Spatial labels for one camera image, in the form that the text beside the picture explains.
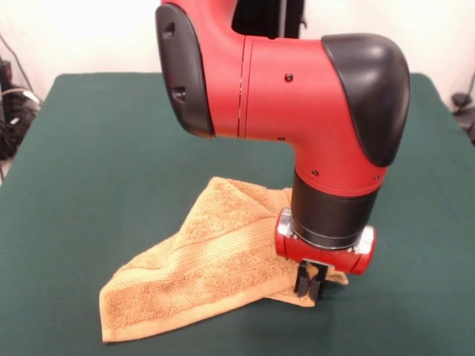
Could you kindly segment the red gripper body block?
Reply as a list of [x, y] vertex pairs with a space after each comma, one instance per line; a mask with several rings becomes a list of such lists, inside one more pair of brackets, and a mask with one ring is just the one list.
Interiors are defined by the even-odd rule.
[[349, 248], [323, 249], [305, 242], [293, 228], [290, 208], [283, 208], [275, 226], [275, 250], [277, 255], [301, 263], [303, 261], [333, 267], [345, 274], [361, 275], [370, 265], [376, 249], [377, 234], [367, 225], [359, 241]]

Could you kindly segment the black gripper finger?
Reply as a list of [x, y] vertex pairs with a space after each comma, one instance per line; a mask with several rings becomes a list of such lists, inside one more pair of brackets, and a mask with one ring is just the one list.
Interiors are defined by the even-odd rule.
[[309, 289], [310, 276], [307, 270], [307, 262], [299, 263], [298, 271], [295, 280], [294, 293], [297, 297], [304, 297], [307, 295]]
[[328, 266], [315, 264], [317, 273], [311, 279], [309, 285], [309, 298], [311, 300], [320, 300], [325, 287]]

